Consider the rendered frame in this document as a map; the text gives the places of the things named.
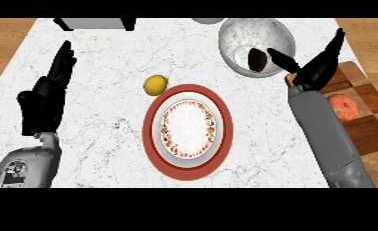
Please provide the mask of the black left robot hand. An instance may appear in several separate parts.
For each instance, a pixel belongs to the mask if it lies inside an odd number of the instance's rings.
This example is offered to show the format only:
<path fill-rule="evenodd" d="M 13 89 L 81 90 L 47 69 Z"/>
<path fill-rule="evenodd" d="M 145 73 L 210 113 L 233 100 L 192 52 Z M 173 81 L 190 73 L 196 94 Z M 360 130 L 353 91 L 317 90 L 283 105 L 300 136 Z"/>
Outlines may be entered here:
<path fill-rule="evenodd" d="M 58 130 L 75 63 L 71 42 L 65 41 L 53 58 L 49 74 L 38 78 L 32 90 L 22 91 L 16 97 L 22 112 L 24 136 Z"/>

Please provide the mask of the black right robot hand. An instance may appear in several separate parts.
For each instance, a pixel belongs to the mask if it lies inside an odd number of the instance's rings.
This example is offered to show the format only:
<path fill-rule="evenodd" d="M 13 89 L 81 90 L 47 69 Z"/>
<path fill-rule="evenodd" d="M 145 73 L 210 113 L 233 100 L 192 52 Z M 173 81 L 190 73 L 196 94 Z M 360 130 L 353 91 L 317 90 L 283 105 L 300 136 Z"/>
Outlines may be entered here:
<path fill-rule="evenodd" d="M 289 87 L 300 86 L 304 91 L 320 91 L 326 86 L 337 72 L 344 37 L 345 32 L 338 28 L 323 51 L 304 66 L 300 66 L 294 58 L 278 50 L 267 49 L 273 63 L 289 73 L 286 76 Z"/>

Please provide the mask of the dark brown croissant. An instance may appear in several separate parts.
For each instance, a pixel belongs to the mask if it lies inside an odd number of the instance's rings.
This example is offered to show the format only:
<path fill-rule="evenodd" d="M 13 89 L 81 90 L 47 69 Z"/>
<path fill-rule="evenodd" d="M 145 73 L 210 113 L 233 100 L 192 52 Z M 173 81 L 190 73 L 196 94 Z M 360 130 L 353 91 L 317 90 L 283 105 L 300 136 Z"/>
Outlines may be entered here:
<path fill-rule="evenodd" d="M 267 65 L 267 55 L 266 53 L 252 48 L 248 52 L 248 67 L 254 72 L 261 72 Z"/>

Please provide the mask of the grey speckled bowl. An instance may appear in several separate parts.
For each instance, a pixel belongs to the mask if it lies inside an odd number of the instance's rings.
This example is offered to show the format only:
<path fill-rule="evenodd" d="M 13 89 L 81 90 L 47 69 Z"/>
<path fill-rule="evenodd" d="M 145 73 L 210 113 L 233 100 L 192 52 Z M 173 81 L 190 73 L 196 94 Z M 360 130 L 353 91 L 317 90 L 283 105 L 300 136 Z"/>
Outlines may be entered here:
<path fill-rule="evenodd" d="M 226 64 L 238 74 L 264 78 L 282 71 L 272 62 L 269 48 L 289 57 L 295 56 L 295 40 L 286 26 L 273 18 L 229 18 L 219 31 L 219 50 Z M 250 69 L 251 49 L 261 51 L 267 57 L 261 71 Z"/>

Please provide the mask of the white plate with floral rim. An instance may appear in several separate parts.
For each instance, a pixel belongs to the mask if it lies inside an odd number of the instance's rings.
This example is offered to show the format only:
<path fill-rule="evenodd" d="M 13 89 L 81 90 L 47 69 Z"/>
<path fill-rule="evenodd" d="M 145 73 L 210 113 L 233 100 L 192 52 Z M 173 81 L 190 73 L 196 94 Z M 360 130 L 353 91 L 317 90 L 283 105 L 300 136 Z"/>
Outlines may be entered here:
<path fill-rule="evenodd" d="M 214 101 L 198 92 L 180 92 L 158 107 L 152 141 L 158 155 L 174 166 L 205 164 L 220 149 L 223 117 Z"/>

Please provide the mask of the orange tomato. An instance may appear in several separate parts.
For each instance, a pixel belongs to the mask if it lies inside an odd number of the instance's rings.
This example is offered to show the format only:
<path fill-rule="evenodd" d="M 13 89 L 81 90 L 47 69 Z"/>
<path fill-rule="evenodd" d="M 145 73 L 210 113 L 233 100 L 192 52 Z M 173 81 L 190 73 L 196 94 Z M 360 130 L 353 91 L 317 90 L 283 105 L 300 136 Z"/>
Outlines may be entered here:
<path fill-rule="evenodd" d="M 328 97 L 328 102 L 341 122 L 348 122 L 357 118 L 357 104 L 347 95 L 331 95 Z"/>

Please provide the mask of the yellow lemon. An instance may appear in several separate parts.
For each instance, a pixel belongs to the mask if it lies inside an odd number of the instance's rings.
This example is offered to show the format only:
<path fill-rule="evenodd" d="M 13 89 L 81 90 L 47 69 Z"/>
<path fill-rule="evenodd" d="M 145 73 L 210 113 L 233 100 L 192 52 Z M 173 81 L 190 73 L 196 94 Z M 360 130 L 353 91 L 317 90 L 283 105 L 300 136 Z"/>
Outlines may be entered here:
<path fill-rule="evenodd" d="M 143 89 L 148 95 L 158 96 L 167 89 L 168 79 L 162 75 L 154 75 L 145 80 Z"/>

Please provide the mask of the red round placemat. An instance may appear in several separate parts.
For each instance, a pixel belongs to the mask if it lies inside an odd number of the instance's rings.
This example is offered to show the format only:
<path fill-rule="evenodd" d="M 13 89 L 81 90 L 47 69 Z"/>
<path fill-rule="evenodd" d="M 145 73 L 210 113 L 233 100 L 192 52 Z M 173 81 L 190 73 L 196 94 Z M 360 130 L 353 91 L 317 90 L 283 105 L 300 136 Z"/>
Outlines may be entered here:
<path fill-rule="evenodd" d="M 162 104 L 174 96 L 180 96 L 183 93 L 195 93 L 198 96 L 204 96 L 216 106 L 216 110 L 220 113 L 220 124 L 223 131 L 220 132 L 220 142 L 217 143 L 219 148 L 216 149 L 214 155 L 205 160 L 198 166 L 185 168 L 177 164 L 173 164 L 162 154 L 158 152 L 158 142 L 154 138 L 154 120 L 158 117 L 158 109 Z M 152 101 L 149 109 L 145 114 L 143 127 L 142 127 L 142 141 L 145 152 L 149 161 L 158 171 L 173 179 L 189 181 L 196 180 L 208 176 L 223 164 L 227 157 L 233 140 L 233 122 L 230 117 L 230 111 L 226 103 L 216 92 L 205 86 L 196 84 L 183 84 L 171 87 Z"/>

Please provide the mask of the grey appliance with black legs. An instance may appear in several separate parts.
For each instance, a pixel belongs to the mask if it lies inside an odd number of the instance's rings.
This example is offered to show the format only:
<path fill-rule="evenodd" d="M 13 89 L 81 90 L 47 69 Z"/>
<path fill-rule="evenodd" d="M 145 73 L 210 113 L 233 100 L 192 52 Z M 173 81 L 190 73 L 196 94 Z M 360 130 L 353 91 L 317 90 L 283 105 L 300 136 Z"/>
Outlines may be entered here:
<path fill-rule="evenodd" d="M 63 31 L 75 29 L 124 29 L 133 31 L 136 18 L 55 18 L 53 22 Z"/>

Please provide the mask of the grey round object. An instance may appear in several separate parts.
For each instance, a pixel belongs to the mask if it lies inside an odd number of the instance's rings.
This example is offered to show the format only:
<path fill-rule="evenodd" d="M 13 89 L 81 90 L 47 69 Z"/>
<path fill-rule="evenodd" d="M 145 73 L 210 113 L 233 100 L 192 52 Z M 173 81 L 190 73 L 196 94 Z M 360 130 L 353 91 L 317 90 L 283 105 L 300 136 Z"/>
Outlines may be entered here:
<path fill-rule="evenodd" d="M 192 18 L 192 20 L 199 24 L 211 25 L 221 22 L 224 18 Z"/>

